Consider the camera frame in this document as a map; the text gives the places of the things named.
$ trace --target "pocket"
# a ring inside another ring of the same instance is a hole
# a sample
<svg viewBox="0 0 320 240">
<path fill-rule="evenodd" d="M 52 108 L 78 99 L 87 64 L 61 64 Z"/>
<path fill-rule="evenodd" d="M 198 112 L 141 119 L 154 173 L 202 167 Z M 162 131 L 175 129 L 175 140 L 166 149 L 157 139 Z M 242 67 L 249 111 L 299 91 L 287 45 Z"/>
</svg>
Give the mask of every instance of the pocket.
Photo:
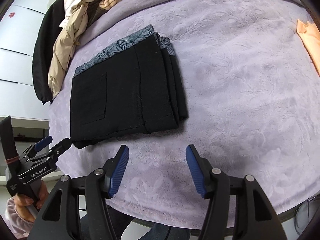
<svg viewBox="0 0 320 240">
<path fill-rule="evenodd" d="M 105 118 L 107 74 L 77 84 L 71 93 L 70 114 L 75 122 L 87 124 Z"/>
</svg>

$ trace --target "clothing pile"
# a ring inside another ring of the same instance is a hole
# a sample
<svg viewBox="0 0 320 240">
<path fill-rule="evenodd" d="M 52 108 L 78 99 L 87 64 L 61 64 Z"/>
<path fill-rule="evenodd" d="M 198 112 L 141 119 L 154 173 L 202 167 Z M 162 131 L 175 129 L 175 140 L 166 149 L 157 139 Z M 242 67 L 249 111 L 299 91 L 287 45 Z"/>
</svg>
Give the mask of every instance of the clothing pile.
<svg viewBox="0 0 320 240">
<path fill-rule="evenodd" d="M 111 137 L 176 129 L 187 117 L 175 52 L 152 25 L 76 68 L 70 138 L 79 149 Z"/>
<path fill-rule="evenodd" d="M 60 92 L 79 37 L 121 0 L 57 0 L 42 21 L 32 62 L 34 88 L 43 103 Z"/>
</svg>

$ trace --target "white cabinet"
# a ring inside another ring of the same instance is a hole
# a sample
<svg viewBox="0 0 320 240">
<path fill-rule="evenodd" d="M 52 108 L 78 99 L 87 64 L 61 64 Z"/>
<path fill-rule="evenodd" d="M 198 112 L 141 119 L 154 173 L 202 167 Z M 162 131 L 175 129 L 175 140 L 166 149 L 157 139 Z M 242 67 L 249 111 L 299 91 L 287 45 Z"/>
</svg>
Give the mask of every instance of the white cabinet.
<svg viewBox="0 0 320 240">
<path fill-rule="evenodd" d="M 33 86 L 0 80 L 0 116 L 49 120 L 49 104 L 43 105 Z"/>
<path fill-rule="evenodd" d="M 32 56 L 43 17 L 42 13 L 10 6 L 0 22 L 0 48 Z"/>
<path fill-rule="evenodd" d="M 33 86 L 32 57 L 0 49 L 0 79 Z"/>
<path fill-rule="evenodd" d="M 48 1 L 49 0 L 14 0 L 13 5 L 30 8 L 45 14 L 47 12 Z"/>
</svg>

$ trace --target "patterned fabric lining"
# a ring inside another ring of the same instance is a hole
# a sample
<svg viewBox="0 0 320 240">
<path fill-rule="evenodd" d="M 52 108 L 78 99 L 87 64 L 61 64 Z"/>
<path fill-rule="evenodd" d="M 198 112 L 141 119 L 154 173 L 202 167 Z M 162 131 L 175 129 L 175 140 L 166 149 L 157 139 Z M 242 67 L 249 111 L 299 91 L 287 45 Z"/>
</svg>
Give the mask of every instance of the patterned fabric lining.
<svg viewBox="0 0 320 240">
<path fill-rule="evenodd" d="M 160 49 L 167 48 L 169 55 L 176 55 L 170 43 L 170 39 L 167 37 L 161 37 L 157 32 L 155 32 L 153 26 L 150 24 L 144 27 L 143 29 L 130 34 L 129 36 L 119 39 L 118 41 L 110 44 L 108 47 L 106 47 L 105 49 L 100 51 L 96 56 L 94 56 L 89 62 L 77 67 L 73 78 L 75 78 L 82 72 L 86 71 L 87 69 L 101 63 L 102 61 L 105 61 L 106 59 L 111 58 L 114 55 L 119 54 L 120 52 L 126 49 L 131 48 L 132 46 L 138 44 L 139 42 L 145 40 L 146 38 L 152 35 L 154 35 L 154 37 L 156 38 L 156 41 Z"/>
</svg>

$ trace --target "blue gripper pad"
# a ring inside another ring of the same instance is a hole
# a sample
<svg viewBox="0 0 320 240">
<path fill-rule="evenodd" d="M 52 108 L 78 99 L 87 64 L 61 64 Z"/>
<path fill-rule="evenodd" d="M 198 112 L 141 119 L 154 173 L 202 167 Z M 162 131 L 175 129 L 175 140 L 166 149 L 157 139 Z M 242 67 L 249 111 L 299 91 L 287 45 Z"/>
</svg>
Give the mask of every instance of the blue gripper pad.
<svg viewBox="0 0 320 240">
<path fill-rule="evenodd" d="M 52 137 L 48 135 L 47 137 L 43 138 L 40 142 L 35 144 L 35 152 L 40 152 L 43 148 L 48 146 L 52 143 Z"/>
<path fill-rule="evenodd" d="M 123 152 L 118 152 L 117 155 L 118 154 L 121 154 L 121 156 L 114 169 L 114 172 L 111 175 L 110 189 L 108 191 L 110 198 L 112 198 L 118 192 L 118 189 L 120 187 L 124 171 L 129 161 L 129 148 L 125 146 Z"/>
<path fill-rule="evenodd" d="M 205 189 L 205 184 L 204 184 L 204 175 L 201 171 L 200 165 L 195 157 L 195 154 L 197 154 L 199 156 L 199 154 L 196 152 L 196 150 L 194 153 L 191 146 L 189 145 L 186 149 L 187 163 L 189 166 L 189 170 L 191 172 L 193 183 L 196 186 L 196 190 L 201 195 L 201 197 L 204 198 L 205 194 L 207 193 L 207 190 Z"/>
</svg>

